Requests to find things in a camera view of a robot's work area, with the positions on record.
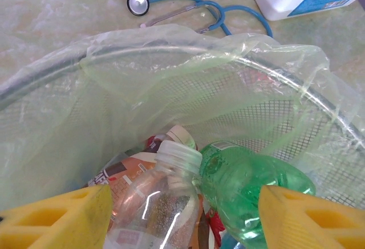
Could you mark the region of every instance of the plastic bag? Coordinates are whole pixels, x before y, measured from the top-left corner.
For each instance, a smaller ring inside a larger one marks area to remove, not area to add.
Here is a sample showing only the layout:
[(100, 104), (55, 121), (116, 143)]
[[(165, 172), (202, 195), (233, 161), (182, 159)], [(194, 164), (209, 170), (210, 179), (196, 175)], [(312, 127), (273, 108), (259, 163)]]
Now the plastic bag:
[(320, 196), (365, 207), (364, 100), (318, 47), (177, 26), (87, 38), (0, 87), (0, 209), (77, 189), (181, 124), (288, 161)]

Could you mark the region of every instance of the metal rim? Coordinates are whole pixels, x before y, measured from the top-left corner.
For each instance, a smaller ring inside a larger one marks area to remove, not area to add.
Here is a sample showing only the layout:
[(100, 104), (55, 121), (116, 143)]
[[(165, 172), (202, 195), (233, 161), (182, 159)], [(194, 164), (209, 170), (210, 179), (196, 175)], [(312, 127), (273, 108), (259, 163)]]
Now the metal rim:
[[(153, 43), (155, 46), (144, 46), (144, 47), (121, 47), (121, 46), (105, 46), (101, 48), (97, 53), (93, 54), (94, 60), (102, 60), (109, 56), (122, 56), (125, 54), (139, 54), (143, 51), (151, 53), (153, 51), (158, 52), (207, 52), (206, 47), (196, 46), (169, 46), (167, 42), (160, 41), (159, 45), (156, 42)], [(76, 57), (61, 60), (54, 63), (49, 68), (36, 72), (30, 76), (24, 77), (17, 83), (12, 84), (10, 87), (0, 92), (0, 111), (19, 100), (21, 97), (27, 95), (30, 91), (33, 91), (59, 77), (62, 77), (70, 72), (75, 72), (81, 69), (79, 62), (87, 56), (87, 51)], [(275, 78), (281, 83), (285, 83), (290, 88), (299, 91), (304, 85), (303, 81), (292, 75), (288, 71), (281, 67), (275, 66), (270, 62), (264, 61), (257, 58), (255, 54), (249, 52), (243, 58), (234, 58), (233, 62), (244, 64), (247, 67), (253, 68), (257, 71), (261, 71), (269, 76), (274, 75)], [(310, 99), (312, 103), (320, 107), (329, 117), (333, 117), (336, 113), (338, 115), (337, 121), (335, 122), (340, 128), (345, 128), (346, 131), (357, 141), (357, 149), (365, 149), (365, 137), (360, 133), (357, 127), (353, 123), (348, 123), (341, 111), (336, 110), (336, 106), (332, 104), (328, 99), (322, 96), (315, 90), (308, 88), (303, 97)]]
[(141, 0), (127, 0), (128, 10), (137, 17), (145, 15), (149, 10), (149, 0), (142, 0), (142, 2), (145, 3), (145, 6), (141, 10), (138, 10), (136, 9), (136, 6), (143, 5), (143, 3), (141, 3)]

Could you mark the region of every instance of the countertop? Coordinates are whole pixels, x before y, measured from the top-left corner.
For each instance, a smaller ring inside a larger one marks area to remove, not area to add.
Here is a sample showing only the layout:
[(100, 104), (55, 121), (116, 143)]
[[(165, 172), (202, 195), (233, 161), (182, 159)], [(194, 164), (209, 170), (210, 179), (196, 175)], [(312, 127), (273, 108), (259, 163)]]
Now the countertop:
[[(213, 0), (223, 6), (240, 4), (258, 10), (255, 0)], [(0, 0), (0, 80), (21, 67), (84, 37), (102, 32), (137, 28), (139, 24), (188, 5), (166, 1), (151, 5), (146, 16), (135, 17), (126, 0)], [(321, 47), (330, 69), (365, 93), (365, 11), (354, 2), (348, 7), (270, 22), (274, 39), (281, 44)], [(163, 23), (202, 28), (213, 21), (207, 10), (197, 9)], [(265, 34), (255, 17), (232, 11), (226, 17), (231, 32)], [(218, 29), (209, 35), (223, 37)]]

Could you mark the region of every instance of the clear plastic bag liner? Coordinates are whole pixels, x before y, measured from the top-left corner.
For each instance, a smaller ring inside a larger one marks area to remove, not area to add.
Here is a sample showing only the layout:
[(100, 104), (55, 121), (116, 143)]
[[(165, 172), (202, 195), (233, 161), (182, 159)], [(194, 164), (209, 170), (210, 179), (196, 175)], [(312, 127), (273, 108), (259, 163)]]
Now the clear plastic bag liner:
[(365, 208), (364, 100), (318, 47), (216, 39), (177, 25), (113, 31), (22, 68), (0, 87), (0, 209), (83, 186), (174, 124), (305, 172)]

